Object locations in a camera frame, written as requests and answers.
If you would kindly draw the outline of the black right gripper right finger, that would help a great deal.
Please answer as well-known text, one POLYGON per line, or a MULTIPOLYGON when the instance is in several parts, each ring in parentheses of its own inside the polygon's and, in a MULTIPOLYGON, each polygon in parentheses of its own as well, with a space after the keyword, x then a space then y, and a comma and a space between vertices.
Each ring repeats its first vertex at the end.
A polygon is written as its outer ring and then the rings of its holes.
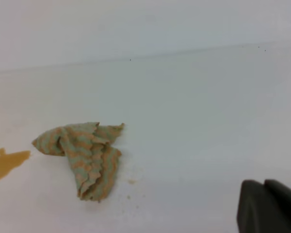
POLYGON ((291 222, 291 188, 277 180, 265 180, 264 186, 275 198, 281 212, 291 222))

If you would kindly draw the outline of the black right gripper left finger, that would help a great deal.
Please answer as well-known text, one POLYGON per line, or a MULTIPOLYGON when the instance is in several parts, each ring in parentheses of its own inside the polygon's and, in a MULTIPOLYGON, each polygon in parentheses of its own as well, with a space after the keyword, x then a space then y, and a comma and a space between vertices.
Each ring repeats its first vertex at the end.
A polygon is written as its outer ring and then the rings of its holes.
POLYGON ((291 224, 283 216, 275 199, 259 182, 242 182, 237 225, 240 233, 290 233, 291 224))

